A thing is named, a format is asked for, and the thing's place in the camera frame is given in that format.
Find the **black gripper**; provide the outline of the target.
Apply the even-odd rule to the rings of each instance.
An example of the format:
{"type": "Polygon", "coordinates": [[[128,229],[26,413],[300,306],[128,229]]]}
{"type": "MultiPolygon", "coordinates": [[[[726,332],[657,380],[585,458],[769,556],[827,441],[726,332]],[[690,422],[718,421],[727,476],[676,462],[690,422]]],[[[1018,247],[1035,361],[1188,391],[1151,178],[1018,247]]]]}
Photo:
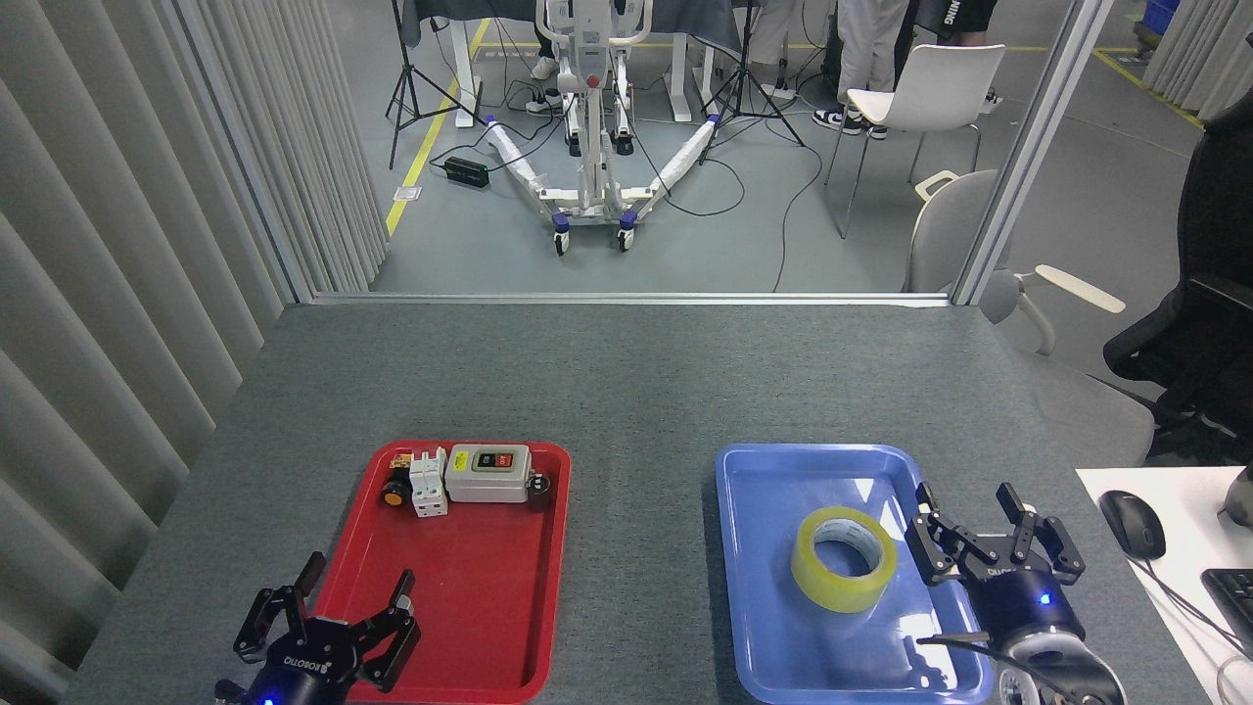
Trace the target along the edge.
{"type": "Polygon", "coordinates": [[[991,566],[991,548],[949,513],[940,512],[927,482],[917,485],[913,498],[917,513],[905,528],[913,566],[928,589],[952,580],[954,570],[969,577],[969,597],[980,629],[989,634],[990,647],[1007,650],[1021,637],[1053,631],[1085,637],[1063,590],[1063,585],[1071,586],[1083,576],[1085,562],[1061,518],[1044,517],[1024,503],[1011,483],[999,485],[999,507],[1014,526],[1002,553],[1017,569],[985,571],[991,566]],[[1042,545],[1050,567],[1019,567],[1031,558],[1034,541],[1042,545]]]}
{"type": "Polygon", "coordinates": [[[413,571],[401,572],[388,606],[351,625],[307,616],[307,599],[326,565],[325,553],[313,550],[294,584],[256,594],[233,647],[242,661],[263,665],[239,702],[345,704],[357,680],[393,691],[421,637],[410,599],[413,571]],[[267,647],[279,614],[288,630],[267,647]]]}

